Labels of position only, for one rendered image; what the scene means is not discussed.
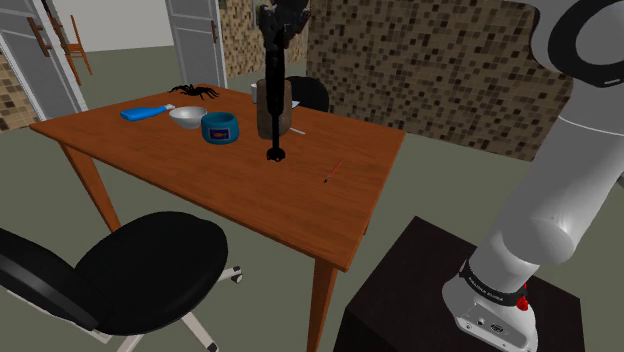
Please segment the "dark robot stand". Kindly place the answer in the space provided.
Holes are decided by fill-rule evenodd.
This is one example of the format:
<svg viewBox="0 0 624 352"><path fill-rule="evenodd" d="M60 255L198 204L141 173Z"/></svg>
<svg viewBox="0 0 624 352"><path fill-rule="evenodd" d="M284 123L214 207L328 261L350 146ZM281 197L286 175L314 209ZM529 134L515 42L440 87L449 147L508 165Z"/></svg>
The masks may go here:
<svg viewBox="0 0 624 352"><path fill-rule="evenodd" d="M463 333L442 298L475 246L414 217L346 306L333 352L501 352ZM537 352L586 352L580 299L528 280Z"/></svg>

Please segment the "brown wooden chair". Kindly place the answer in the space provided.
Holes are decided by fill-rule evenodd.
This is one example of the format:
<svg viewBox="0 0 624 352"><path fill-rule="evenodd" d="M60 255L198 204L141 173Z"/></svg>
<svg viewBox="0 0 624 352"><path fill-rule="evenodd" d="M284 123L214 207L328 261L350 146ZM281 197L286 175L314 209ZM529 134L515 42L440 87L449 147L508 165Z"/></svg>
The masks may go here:
<svg viewBox="0 0 624 352"><path fill-rule="evenodd" d="M77 29L77 25L76 25L75 19L74 19L73 16L70 16L71 21L72 21L72 26L73 26L73 29L74 29L74 32L75 32L75 35L76 35L77 43L69 43L66 40L66 38L65 38L65 36L63 34L63 25L57 19L55 19L51 14L49 14L48 17L49 17L49 19L51 21L52 27L53 27L56 35L59 38L59 41L60 41L61 47L62 47L62 49L64 51L66 60L67 60L67 62L69 64L69 66L70 66L70 69L71 69L72 73L74 74L76 82L77 82L77 84L79 86L81 86L82 83L81 83L81 80L80 80L79 75L77 73L77 70L75 68L74 60L75 59L82 59L84 61L85 65L86 65L86 68L87 68L89 74L92 75L93 72L91 70L91 67L90 67L90 64L89 64L86 52L84 51L84 48L82 46L82 42L81 42L81 39L80 39L80 36L79 36L79 32L78 32L78 29Z"/></svg>

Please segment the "red pen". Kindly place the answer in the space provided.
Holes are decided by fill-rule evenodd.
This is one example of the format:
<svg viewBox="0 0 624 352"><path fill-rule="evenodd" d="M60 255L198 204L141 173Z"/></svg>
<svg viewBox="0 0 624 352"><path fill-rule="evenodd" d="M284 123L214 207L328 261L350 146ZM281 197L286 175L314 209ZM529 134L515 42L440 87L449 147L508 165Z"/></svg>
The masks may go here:
<svg viewBox="0 0 624 352"><path fill-rule="evenodd" d="M327 183L329 179L335 174L335 172L339 169L339 167L343 164L344 160L340 160L333 169L329 172L329 174L324 178L323 183Z"/></svg>

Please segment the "white bowl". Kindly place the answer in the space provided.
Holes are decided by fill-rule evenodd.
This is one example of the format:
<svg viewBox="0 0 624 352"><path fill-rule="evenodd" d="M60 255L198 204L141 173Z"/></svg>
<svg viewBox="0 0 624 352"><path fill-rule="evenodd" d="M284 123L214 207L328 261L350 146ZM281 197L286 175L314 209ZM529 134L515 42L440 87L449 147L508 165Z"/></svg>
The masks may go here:
<svg viewBox="0 0 624 352"><path fill-rule="evenodd" d="M197 129L207 111L199 106L185 106L174 108L169 112L172 120L184 129Z"/></svg>

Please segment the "black office chair white base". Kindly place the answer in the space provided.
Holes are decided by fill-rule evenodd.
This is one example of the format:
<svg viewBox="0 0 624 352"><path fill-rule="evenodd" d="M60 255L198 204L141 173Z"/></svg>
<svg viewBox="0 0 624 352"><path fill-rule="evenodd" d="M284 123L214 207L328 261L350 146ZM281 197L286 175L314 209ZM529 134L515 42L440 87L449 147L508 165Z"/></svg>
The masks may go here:
<svg viewBox="0 0 624 352"><path fill-rule="evenodd" d="M194 316L222 280L242 280L227 267L228 244L215 223L161 211L139 217L70 265L41 245L0 228L0 285L29 305L95 336L121 336L117 352L183 321L207 352L220 352Z"/></svg>

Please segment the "blue bottle with white cap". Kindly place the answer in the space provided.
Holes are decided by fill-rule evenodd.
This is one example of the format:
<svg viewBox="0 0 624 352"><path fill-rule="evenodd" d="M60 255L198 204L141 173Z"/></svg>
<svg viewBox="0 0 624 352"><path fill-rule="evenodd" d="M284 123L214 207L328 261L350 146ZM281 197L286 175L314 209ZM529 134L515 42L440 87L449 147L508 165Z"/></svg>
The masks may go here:
<svg viewBox="0 0 624 352"><path fill-rule="evenodd" d="M166 104L159 107L139 107L123 110L120 112L120 116L127 121L140 121L157 116L165 111L175 109L174 105Z"/></svg>

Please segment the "black toy spider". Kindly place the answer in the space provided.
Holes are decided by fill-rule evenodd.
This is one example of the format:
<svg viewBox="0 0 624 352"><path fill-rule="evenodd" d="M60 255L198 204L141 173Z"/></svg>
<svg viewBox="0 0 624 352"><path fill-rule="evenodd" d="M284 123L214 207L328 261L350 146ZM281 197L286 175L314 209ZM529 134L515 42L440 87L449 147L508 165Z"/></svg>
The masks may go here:
<svg viewBox="0 0 624 352"><path fill-rule="evenodd" d="M174 91L179 91L181 94L188 96L199 96L201 99L204 99L203 95L211 99L215 99L219 96L219 93L212 88L194 86L193 84L175 86L170 90L170 93Z"/></svg>

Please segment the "brown wooden table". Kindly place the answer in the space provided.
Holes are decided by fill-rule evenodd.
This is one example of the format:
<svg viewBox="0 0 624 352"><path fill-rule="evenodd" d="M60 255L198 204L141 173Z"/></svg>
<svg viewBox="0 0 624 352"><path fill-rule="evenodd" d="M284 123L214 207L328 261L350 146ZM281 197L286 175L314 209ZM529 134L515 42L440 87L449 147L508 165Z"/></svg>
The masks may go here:
<svg viewBox="0 0 624 352"><path fill-rule="evenodd" d="M128 122L121 104L49 119L36 132L57 141L110 229L120 225L96 169L103 162L271 238L315 261L307 352L317 352L334 283L347 271L404 139L401 130L297 108L281 138L286 157L266 157L248 94L219 90L208 111L237 117L239 138L212 145L167 115ZM340 161L329 179L324 178Z"/></svg>

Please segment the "blue pet bowl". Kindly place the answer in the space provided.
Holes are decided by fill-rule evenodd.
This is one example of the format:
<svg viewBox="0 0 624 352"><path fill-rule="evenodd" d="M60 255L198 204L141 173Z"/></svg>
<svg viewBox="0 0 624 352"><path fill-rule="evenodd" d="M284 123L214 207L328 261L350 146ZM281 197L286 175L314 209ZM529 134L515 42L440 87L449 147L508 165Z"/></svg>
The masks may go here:
<svg viewBox="0 0 624 352"><path fill-rule="evenodd" d="M236 116L229 112L211 112L201 119L203 139L210 144L225 145L235 142L240 134Z"/></svg>

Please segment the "black hand blender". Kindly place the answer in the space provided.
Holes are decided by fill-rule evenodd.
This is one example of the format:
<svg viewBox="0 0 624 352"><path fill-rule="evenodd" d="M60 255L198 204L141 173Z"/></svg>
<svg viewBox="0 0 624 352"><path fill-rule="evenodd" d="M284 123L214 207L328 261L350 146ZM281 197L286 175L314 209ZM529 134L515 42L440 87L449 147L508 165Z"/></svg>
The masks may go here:
<svg viewBox="0 0 624 352"><path fill-rule="evenodd" d="M286 157L285 151L280 147L280 122L279 117L283 112L284 105L284 48L277 46L274 50L266 52L266 102L271 115L272 146L267 150L268 160L282 161Z"/></svg>

